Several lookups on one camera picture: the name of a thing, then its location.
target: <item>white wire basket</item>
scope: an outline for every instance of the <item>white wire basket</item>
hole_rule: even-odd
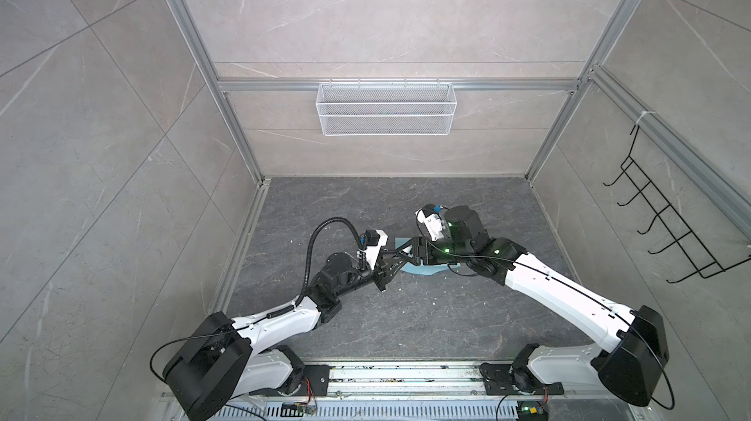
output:
[[[448,134],[456,95],[449,82],[329,82],[315,107],[326,136]]]

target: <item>white zip tie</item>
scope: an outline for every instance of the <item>white zip tie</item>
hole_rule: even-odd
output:
[[[649,110],[642,110],[642,111],[641,111],[641,115],[639,115],[639,117],[638,117],[638,118],[636,118],[636,125],[638,125],[638,124],[639,124],[639,122],[641,121],[641,119],[642,119],[642,118],[644,117],[644,115],[646,115],[646,114],[648,114],[648,113],[652,113],[652,114],[657,114],[657,112],[651,112],[651,111],[649,111]]]

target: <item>robotic arm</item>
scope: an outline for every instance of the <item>robotic arm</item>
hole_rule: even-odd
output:
[[[385,290],[406,263],[465,263],[478,275],[542,303],[600,349],[528,344],[512,365],[512,380],[520,392],[557,382],[601,384],[632,405],[649,403],[669,359],[657,312],[646,306],[634,311],[610,301],[552,270],[521,245],[490,238],[477,212],[467,206],[456,206],[441,216],[443,209],[428,204],[418,210],[415,217],[430,238],[413,237],[393,250],[385,249],[388,235],[383,230],[367,230],[358,240],[358,261],[353,263],[346,253],[328,257],[310,285],[304,286],[302,299],[297,296],[266,312],[234,319],[222,312],[210,315],[162,372],[189,418],[203,421],[232,397],[258,389],[294,392],[304,364],[289,348],[277,345],[330,321],[342,308],[342,295],[371,282]],[[357,235],[347,220],[337,220]],[[305,283],[313,241],[322,226],[309,244]]]

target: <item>black hook rack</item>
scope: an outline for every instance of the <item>black hook rack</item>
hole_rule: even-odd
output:
[[[637,197],[642,197],[644,199],[644,201],[647,202],[647,205],[649,205],[649,207],[652,209],[652,212],[655,213],[655,215],[652,218],[652,221],[650,222],[650,226],[647,228],[647,230],[644,230],[643,232],[641,230],[637,230],[637,232],[640,233],[641,235],[644,235],[644,234],[648,233],[650,230],[652,230],[652,226],[654,225],[655,221],[657,221],[659,219],[659,221],[662,223],[662,226],[666,230],[668,230],[668,233],[670,234],[670,237],[673,238],[672,242],[670,242],[666,246],[660,248],[658,251],[647,251],[647,253],[649,253],[651,255],[657,255],[658,253],[662,253],[663,251],[667,250],[672,245],[677,245],[681,249],[681,251],[683,252],[683,254],[686,256],[686,258],[689,260],[689,263],[691,264],[691,266],[694,267],[694,270],[695,270],[694,272],[691,272],[688,275],[683,276],[682,278],[677,279],[675,281],[671,281],[670,279],[668,279],[666,281],[668,283],[670,283],[670,284],[675,284],[675,283],[679,283],[679,282],[683,281],[684,279],[690,278],[691,276],[694,276],[694,275],[699,275],[699,276],[703,277],[704,279],[711,278],[712,276],[716,276],[716,275],[718,275],[721,272],[726,272],[729,269],[733,269],[734,267],[736,267],[738,265],[746,263],[747,261],[751,261],[751,255],[749,255],[749,257],[746,258],[746,260],[741,260],[741,261],[739,261],[739,262],[737,262],[737,263],[735,263],[735,264],[733,264],[731,266],[723,266],[723,265],[720,264],[719,261],[717,261],[717,258],[714,257],[714,255],[712,254],[712,252],[709,251],[709,249],[701,241],[701,239],[699,238],[699,236],[696,235],[696,232],[694,232],[694,229],[692,229],[691,226],[686,222],[686,220],[681,216],[681,213],[678,210],[675,209],[675,207],[668,200],[668,198],[662,193],[662,191],[660,191],[659,188],[657,188],[657,185],[655,185],[655,183],[652,181],[652,179],[649,177],[649,175],[647,175],[647,173],[643,171],[643,169],[641,168],[641,166],[639,166],[639,164],[636,163],[636,161],[632,157],[632,152],[634,150],[634,144],[636,143],[636,136],[639,134],[639,126],[638,125],[634,125],[634,127],[631,129],[631,133],[629,133],[629,135],[631,135],[631,134],[634,135],[634,138],[631,141],[631,148],[629,149],[629,154],[625,157],[625,160],[623,162],[621,162],[621,164],[620,164],[620,174],[618,174],[618,176],[615,178],[615,180],[613,180],[613,182],[611,182],[611,183],[603,183],[603,185],[608,186],[608,187],[612,186],[622,176],[625,176],[627,179],[629,179],[629,181],[632,183],[632,185],[634,185],[634,188],[636,188],[636,190],[637,190],[636,194],[630,200],[626,201],[625,203],[621,204],[620,202],[617,202],[616,204],[618,206],[627,206],[628,204],[631,203],[631,201],[635,200]],[[643,186],[639,187],[636,184],[636,182],[633,180],[633,178],[631,177],[631,175],[629,174],[628,170],[629,170],[629,168],[632,168],[632,167],[638,169],[639,172],[641,172],[641,174],[644,176],[644,178],[647,179],[647,183],[645,183]],[[652,187],[655,189],[655,191],[657,191],[657,193],[667,203],[667,206],[665,206],[664,208],[662,208],[660,210],[657,210],[657,208],[655,208],[654,204],[652,204],[652,202],[649,200],[649,198],[647,198],[647,196],[644,194],[644,190],[648,186],[650,186],[650,185],[652,185]],[[681,236],[676,236],[675,235],[675,233],[673,232],[673,230],[671,230],[671,228],[668,227],[668,225],[665,223],[665,220],[662,218],[662,214],[665,213],[665,212],[667,212],[668,210],[671,210],[681,220],[681,222],[683,223],[683,225],[686,226],[686,228],[689,230],[688,232],[684,233]],[[681,240],[684,239],[684,238],[686,238],[686,237],[688,237],[688,236],[693,236],[694,238],[696,238],[696,241],[701,245],[701,247],[704,248],[704,251],[706,251],[707,255],[709,255],[709,257],[711,258],[711,261],[709,262],[709,264],[701,266],[701,267],[699,267],[699,266],[696,265],[696,263],[691,258],[691,256],[689,255],[689,253],[686,251],[686,248],[684,248],[683,245],[681,245]],[[711,272],[705,272],[705,270],[707,268],[709,268],[710,266],[713,266],[713,265],[717,265],[719,267],[719,270],[717,270],[717,271],[711,271]]]

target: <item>black mounting plate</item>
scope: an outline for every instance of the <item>black mounting plate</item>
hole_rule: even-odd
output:
[[[313,389],[313,395],[326,396],[328,394],[330,365],[306,365],[303,369],[303,379],[310,380],[310,388]],[[276,389],[261,389],[250,392],[249,395],[279,396]],[[305,383],[300,386],[290,396],[308,396],[308,388]]]
[[[480,375],[485,384],[486,395],[529,395],[521,393],[512,385],[511,364],[490,364],[483,362],[480,365]],[[563,395],[563,385],[560,382],[551,383],[545,386],[548,388],[548,395]],[[541,387],[532,395],[544,395],[545,387]]]

